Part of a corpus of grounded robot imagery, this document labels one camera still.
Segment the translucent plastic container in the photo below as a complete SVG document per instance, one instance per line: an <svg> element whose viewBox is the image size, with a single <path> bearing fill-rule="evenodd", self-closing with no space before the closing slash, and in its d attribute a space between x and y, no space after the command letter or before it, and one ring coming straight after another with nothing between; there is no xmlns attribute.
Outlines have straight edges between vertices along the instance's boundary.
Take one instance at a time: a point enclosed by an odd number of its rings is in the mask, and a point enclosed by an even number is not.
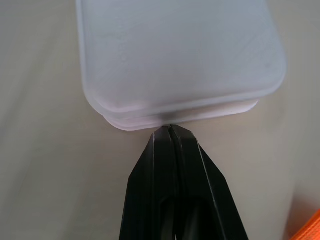
<svg viewBox="0 0 320 240"><path fill-rule="evenodd" d="M281 85L264 0L77 0L85 96L116 128L243 113Z"/></svg>

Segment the white surface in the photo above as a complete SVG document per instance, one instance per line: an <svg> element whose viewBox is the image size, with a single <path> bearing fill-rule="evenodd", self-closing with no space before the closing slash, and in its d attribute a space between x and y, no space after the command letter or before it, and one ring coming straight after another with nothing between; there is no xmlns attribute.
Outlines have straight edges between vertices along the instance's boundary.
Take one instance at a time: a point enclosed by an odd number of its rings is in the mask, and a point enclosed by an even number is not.
<svg viewBox="0 0 320 240"><path fill-rule="evenodd" d="M265 0L76 3L85 96L117 128L179 123L180 112L185 121L219 117L212 106L222 104L224 114L241 113L248 108L234 111L235 102L273 93L284 79Z"/></svg>
<svg viewBox="0 0 320 240"><path fill-rule="evenodd" d="M270 0L288 58L243 114L182 124L225 175L251 240L281 240L320 207L320 6ZM88 104L72 0L0 1L0 239L117 240L128 177L153 129Z"/></svg>

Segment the white table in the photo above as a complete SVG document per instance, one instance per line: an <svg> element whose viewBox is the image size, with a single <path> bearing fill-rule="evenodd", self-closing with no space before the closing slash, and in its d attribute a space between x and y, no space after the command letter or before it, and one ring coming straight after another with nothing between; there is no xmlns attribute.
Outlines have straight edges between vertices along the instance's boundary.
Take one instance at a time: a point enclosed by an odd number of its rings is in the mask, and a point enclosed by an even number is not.
<svg viewBox="0 0 320 240"><path fill-rule="evenodd" d="M320 208L320 1L269 0L283 86L239 115L184 123L227 179L251 240ZM128 177L154 129L87 103L73 0L0 2L0 239L116 240Z"/></svg>

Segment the container lid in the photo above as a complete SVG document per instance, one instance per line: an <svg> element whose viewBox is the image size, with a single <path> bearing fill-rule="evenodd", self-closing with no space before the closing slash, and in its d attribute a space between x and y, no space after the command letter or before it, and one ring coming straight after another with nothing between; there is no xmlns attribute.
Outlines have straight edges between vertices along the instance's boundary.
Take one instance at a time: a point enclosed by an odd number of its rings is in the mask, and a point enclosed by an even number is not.
<svg viewBox="0 0 320 240"><path fill-rule="evenodd" d="M113 122L258 99L286 73L264 0L77 0L77 16L85 95Z"/></svg>

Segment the orange object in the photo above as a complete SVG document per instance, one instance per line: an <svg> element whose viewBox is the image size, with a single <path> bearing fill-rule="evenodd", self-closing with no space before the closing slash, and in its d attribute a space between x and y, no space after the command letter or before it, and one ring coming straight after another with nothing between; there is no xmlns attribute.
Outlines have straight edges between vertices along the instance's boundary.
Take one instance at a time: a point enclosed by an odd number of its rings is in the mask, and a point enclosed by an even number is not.
<svg viewBox="0 0 320 240"><path fill-rule="evenodd" d="M320 209L291 240L320 240Z"/></svg>

